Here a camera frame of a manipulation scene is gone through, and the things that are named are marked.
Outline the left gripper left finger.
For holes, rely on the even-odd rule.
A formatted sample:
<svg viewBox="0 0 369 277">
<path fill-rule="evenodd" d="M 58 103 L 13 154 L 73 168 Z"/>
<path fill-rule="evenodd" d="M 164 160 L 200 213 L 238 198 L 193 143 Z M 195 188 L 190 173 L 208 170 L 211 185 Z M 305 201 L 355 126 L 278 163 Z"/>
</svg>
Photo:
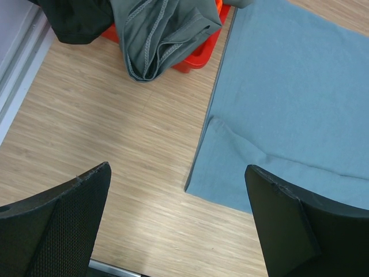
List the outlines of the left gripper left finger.
<svg viewBox="0 0 369 277">
<path fill-rule="evenodd" d="M 1 276 L 85 276 L 111 182 L 109 163 L 1 207 Z"/>
</svg>

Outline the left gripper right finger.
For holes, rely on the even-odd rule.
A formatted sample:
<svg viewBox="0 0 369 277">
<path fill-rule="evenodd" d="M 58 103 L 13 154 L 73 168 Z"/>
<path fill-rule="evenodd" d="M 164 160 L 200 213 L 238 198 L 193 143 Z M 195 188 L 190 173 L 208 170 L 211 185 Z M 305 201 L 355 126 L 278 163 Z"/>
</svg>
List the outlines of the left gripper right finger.
<svg viewBox="0 0 369 277">
<path fill-rule="evenodd" d="M 250 164 L 245 182 L 268 276 L 368 276 L 368 211 Z"/>
</svg>

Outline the blue-grey t-shirt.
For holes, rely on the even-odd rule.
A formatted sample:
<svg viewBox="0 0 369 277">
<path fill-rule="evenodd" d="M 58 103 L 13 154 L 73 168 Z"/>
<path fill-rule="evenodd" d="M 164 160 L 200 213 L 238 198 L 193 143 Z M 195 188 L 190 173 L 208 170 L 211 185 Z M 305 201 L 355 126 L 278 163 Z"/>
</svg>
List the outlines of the blue-grey t-shirt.
<svg viewBox="0 0 369 277">
<path fill-rule="evenodd" d="M 236 12 L 185 191 L 251 212 L 255 164 L 368 208 L 368 37 L 288 1 Z"/>
</svg>

